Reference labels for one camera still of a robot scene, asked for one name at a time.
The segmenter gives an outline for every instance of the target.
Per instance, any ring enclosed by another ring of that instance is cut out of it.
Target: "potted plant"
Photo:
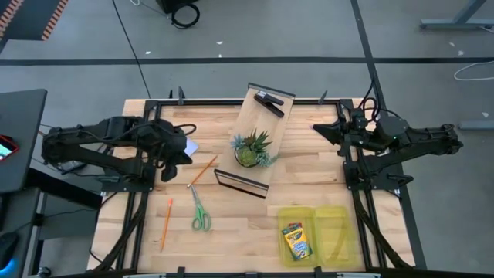
[[[257,136],[254,130],[248,137],[237,134],[233,138],[234,141],[230,144],[235,149],[235,159],[243,167],[269,167],[278,159],[278,155],[271,157],[266,151],[266,147],[272,143],[265,142],[268,138],[267,131]]]

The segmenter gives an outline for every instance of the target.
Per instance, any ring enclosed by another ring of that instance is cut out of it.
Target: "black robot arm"
[[[366,155],[359,159],[360,179],[370,178],[393,164],[408,161],[426,154],[455,154],[463,147],[452,124],[440,127],[414,129],[400,117],[382,117],[377,120],[373,131],[366,129],[368,120],[364,110],[350,110],[350,121],[338,120],[333,124],[315,124],[314,130],[331,144],[339,144],[340,156],[350,151],[350,146],[375,151],[377,155]]]
[[[147,154],[147,162],[142,158],[116,158],[81,147],[92,143],[135,147]],[[161,179],[169,181],[177,174],[177,164],[192,163],[184,153],[186,146],[184,131],[166,120],[144,122],[141,117],[111,117],[92,126],[52,128],[43,138],[42,157],[54,166],[67,161],[81,161],[111,169],[135,183],[154,178],[146,177],[144,171],[144,165],[152,163],[157,168],[164,168]]]

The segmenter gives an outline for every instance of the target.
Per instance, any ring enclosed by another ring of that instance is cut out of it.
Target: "scissors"
[[[200,229],[209,231],[211,228],[211,216],[202,208],[201,200],[199,200],[198,193],[195,191],[195,187],[192,185],[192,194],[195,201],[195,218],[192,221],[192,229],[198,231]]]

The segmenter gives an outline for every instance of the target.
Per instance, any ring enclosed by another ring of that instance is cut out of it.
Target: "pencil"
[[[160,253],[163,252],[163,247],[164,247],[164,238],[167,236],[167,229],[168,229],[168,220],[170,219],[170,211],[171,211],[171,203],[173,202],[173,199],[170,198],[168,200],[168,211],[167,211],[167,218],[164,220],[164,227],[163,227],[163,235],[161,236],[161,248],[160,248]]]
[[[197,175],[194,180],[187,185],[187,188],[190,188],[191,185],[193,185],[201,176],[202,174],[204,174],[204,172],[209,168],[209,166],[211,166],[211,164],[213,164],[213,162],[215,162],[216,158],[218,157],[218,155],[216,155],[207,165],[206,167],[204,167],[204,169],[202,169],[201,173],[199,173],[199,175]]]

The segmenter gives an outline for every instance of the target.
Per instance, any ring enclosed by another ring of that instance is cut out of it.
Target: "gray floor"
[[[152,0],[142,1],[156,6]],[[418,28],[420,19],[452,17],[465,3],[359,1],[375,57],[494,56],[494,34]],[[117,6],[140,58],[364,56],[346,0],[200,0],[201,21],[185,31],[128,0],[117,0]],[[494,1],[475,17],[482,16],[494,19]],[[10,41],[0,54],[0,59],[110,58],[133,58],[111,0],[71,0],[48,42]],[[412,126],[489,120],[494,117],[494,80],[455,81],[453,73],[463,66],[377,65],[377,71],[388,108]],[[298,97],[318,97],[324,90],[328,97],[361,97],[370,83],[364,64],[146,65],[143,72],[156,98],[177,86],[189,98],[242,97],[248,82]],[[465,75],[494,76],[494,65]],[[96,123],[119,115],[125,99],[147,96],[137,66],[0,67],[0,91],[35,88],[49,91],[43,123],[59,126]],[[485,119],[482,113],[491,116]],[[432,270],[494,273],[494,181],[489,171],[494,134],[458,133],[465,146],[456,155],[404,164],[406,173],[415,177],[409,188],[425,258]],[[40,158],[39,144],[35,158]],[[58,175],[36,162],[32,166]],[[76,182],[98,189],[91,181]],[[77,209],[60,200],[49,204],[51,212]],[[86,267],[94,214],[84,212],[73,219],[79,224],[66,225],[73,237],[50,239],[42,256],[56,275],[80,273]],[[67,221],[53,219],[51,225]]]

